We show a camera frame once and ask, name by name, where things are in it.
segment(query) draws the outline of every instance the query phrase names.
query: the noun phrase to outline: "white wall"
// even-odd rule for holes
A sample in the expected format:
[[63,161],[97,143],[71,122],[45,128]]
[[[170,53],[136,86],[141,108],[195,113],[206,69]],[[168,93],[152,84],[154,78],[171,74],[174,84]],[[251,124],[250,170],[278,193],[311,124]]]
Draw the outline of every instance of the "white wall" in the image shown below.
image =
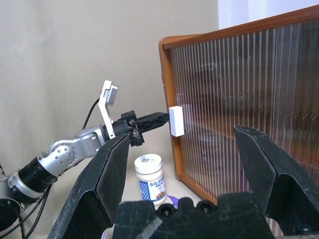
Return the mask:
[[[5,173],[79,131],[106,79],[120,86],[111,108],[114,119],[130,110],[138,116],[165,112],[159,40],[217,28],[217,0],[0,0],[0,163]],[[89,125],[101,122],[95,110]],[[143,151],[150,149],[143,146]],[[49,232],[53,202],[61,207],[80,169],[63,175],[59,190],[53,188],[38,235]]]
[[319,0],[218,0],[219,29],[319,4]]

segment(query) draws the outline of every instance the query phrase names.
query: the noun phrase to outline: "jar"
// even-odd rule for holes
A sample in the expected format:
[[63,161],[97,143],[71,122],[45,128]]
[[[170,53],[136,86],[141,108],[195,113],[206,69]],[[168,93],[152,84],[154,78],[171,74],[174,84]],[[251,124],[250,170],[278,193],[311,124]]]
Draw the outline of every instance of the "jar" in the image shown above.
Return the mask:
[[134,165],[141,198],[152,201],[155,206],[163,203],[166,199],[166,189],[161,157],[157,154],[146,154],[137,158]]

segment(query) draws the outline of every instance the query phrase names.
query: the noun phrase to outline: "white rectangular block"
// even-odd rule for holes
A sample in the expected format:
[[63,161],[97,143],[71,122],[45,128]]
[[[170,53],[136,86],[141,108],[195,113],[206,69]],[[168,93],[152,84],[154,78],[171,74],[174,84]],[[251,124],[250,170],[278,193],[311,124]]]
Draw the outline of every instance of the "white rectangular block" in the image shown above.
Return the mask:
[[171,135],[179,137],[184,135],[183,108],[174,106],[169,108],[169,122]]

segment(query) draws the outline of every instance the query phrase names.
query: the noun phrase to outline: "jar label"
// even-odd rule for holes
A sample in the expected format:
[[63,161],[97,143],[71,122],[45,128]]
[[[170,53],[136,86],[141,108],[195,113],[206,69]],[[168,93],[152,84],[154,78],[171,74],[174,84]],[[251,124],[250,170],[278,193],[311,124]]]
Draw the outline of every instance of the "jar label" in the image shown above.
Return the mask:
[[150,182],[140,181],[140,191],[143,200],[156,202],[162,199],[166,194],[164,176]]

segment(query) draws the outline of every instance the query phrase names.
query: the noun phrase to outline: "wooden frame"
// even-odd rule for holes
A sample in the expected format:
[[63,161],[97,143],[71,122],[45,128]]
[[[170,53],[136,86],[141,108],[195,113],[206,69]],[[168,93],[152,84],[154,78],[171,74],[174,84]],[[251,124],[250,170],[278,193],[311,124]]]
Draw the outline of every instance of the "wooden frame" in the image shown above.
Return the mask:
[[[205,42],[208,40],[240,35],[265,29],[272,29],[283,25],[294,24],[314,19],[319,19],[319,5],[206,34],[172,36],[163,38],[159,42],[159,55],[162,69],[161,77],[164,87],[167,108],[175,106],[176,104],[172,64],[170,58],[171,49],[193,43]],[[178,137],[172,136],[171,143],[177,179],[183,181],[202,198],[208,199],[216,203],[217,199],[215,197],[211,197],[210,195],[208,195],[206,192],[201,190],[195,183],[193,183],[191,180],[184,176],[180,139]]]

